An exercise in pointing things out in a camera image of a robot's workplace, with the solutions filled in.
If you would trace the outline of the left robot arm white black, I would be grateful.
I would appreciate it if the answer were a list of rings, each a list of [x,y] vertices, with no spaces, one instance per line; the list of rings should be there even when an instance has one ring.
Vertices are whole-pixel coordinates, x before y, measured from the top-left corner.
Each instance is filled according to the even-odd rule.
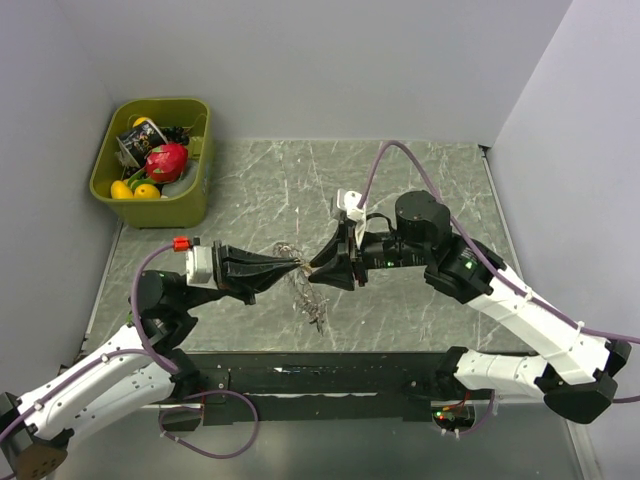
[[[71,446],[139,408],[198,397],[200,373],[180,344],[190,310],[230,297],[252,305],[301,262],[177,237],[150,253],[130,290],[131,315],[99,348],[56,378],[1,396],[1,451],[13,479],[43,479]]]

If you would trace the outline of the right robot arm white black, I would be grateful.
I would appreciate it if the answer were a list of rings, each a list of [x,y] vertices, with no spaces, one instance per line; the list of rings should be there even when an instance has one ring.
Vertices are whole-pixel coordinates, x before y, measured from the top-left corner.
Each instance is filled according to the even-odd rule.
[[[450,210],[431,193],[401,195],[386,232],[367,231],[373,217],[361,200],[358,192],[337,192],[338,226],[312,260],[310,282],[353,291],[371,270],[421,267],[437,292],[492,318],[533,351],[515,356],[450,348],[436,373],[444,396],[477,390],[527,396],[579,424],[613,404],[614,377],[631,353],[628,341],[563,321],[500,256],[454,232]]]

